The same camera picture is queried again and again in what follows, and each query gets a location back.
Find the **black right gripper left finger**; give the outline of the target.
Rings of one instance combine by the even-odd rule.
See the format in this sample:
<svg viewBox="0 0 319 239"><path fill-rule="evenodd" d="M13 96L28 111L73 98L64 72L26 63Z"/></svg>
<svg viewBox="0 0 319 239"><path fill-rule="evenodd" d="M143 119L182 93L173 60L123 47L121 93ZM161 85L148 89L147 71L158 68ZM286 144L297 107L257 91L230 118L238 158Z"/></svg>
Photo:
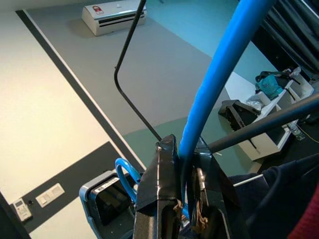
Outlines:
<svg viewBox="0 0 319 239"><path fill-rule="evenodd" d="M138 186L133 238L176 239L182 214L180 162L176 138L156 143L154 158Z"/></svg>

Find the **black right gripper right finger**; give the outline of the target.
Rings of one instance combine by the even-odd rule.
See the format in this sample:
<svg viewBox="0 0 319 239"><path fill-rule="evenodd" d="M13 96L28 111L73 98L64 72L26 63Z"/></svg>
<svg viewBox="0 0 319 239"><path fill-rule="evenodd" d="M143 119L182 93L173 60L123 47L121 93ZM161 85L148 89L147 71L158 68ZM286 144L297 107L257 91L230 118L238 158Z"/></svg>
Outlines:
<svg viewBox="0 0 319 239"><path fill-rule="evenodd" d="M197 239L248 239L235 188L200 138L193 154L192 231Z"/></svg>

